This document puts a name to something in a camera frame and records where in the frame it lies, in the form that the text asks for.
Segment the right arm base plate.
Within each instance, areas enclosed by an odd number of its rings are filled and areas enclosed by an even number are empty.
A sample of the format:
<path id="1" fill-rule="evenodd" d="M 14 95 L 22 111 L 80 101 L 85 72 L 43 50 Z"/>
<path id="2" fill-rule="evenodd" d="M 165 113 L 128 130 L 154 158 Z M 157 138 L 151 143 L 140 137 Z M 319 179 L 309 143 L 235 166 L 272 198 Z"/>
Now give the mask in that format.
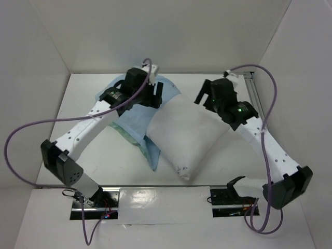
<path id="1" fill-rule="evenodd" d="M 240 217 L 249 211 L 254 202 L 253 197 L 240 197 L 234 185 L 244 176 L 238 176 L 226 185 L 218 185 L 210 187 L 210 196 L 206 201 L 212 206 L 212 215 L 216 217 Z"/>

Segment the white pillow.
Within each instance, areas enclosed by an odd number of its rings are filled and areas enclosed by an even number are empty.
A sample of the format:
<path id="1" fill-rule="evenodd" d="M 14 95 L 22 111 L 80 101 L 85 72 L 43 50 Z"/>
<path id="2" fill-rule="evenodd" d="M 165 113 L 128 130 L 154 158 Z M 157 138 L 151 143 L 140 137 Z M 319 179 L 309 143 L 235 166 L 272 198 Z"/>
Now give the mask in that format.
<path id="1" fill-rule="evenodd" d="M 228 130 L 218 116 L 178 94 L 155 113 L 146 135 L 179 177 L 188 181 L 205 154 Z"/>

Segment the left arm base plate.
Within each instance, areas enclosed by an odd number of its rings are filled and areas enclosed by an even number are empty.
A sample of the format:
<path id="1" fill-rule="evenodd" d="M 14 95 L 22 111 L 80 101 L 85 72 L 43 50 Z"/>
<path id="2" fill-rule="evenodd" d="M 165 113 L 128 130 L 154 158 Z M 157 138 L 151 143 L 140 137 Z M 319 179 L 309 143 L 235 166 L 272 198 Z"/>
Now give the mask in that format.
<path id="1" fill-rule="evenodd" d="M 73 190 L 65 189 L 62 195 L 72 198 L 72 207 L 70 213 L 70 220 L 81 220 L 81 204 L 79 197 Z M 84 199 L 84 214 L 85 220 L 99 220 L 101 217 L 104 220 L 118 219 L 120 188 L 118 187 L 103 187 L 103 193 L 100 200 L 93 203 L 91 200 Z"/>

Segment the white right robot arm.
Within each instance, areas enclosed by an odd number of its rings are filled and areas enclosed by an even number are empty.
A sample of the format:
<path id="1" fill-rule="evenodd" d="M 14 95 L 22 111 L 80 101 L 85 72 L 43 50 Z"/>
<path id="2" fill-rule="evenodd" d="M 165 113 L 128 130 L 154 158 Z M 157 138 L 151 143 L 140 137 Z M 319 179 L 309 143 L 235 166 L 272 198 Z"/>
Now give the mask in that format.
<path id="1" fill-rule="evenodd" d="M 228 182 L 228 201 L 239 203 L 244 197 L 264 198 L 272 208 L 280 210 L 306 191 L 313 176 L 312 170 L 308 166 L 301 167 L 284 151 L 264 127 L 250 102 L 238 101 L 231 80 L 206 79 L 195 103 L 199 104 L 204 95 L 207 95 L 203 104 L 205 109 L 216 113 L 239 134 L 263 157 L 267 167 L 266 179 L 238 176 Z"/>

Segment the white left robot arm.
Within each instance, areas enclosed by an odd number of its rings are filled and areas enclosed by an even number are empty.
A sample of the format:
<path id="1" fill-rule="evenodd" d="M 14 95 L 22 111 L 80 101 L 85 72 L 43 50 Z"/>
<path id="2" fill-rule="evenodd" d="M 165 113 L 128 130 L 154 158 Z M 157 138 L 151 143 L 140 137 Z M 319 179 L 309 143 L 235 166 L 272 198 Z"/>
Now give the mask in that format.
<path id="1" fill-rule="evenodd" d="M 84 120 L 54 142 L 42 142 L 40 147 L 45 168 L 66 187 L 79 191 L 89 206 L 98 206 L 108 196 L 84 172 L 77 160 L 100 132 L 133 105 L 152 108 L 161 105 L 163 83 L 155 82 L 158 71 L 159 67 L 154 64 L 129 69 L 124 79 L 104 90 Z"/>

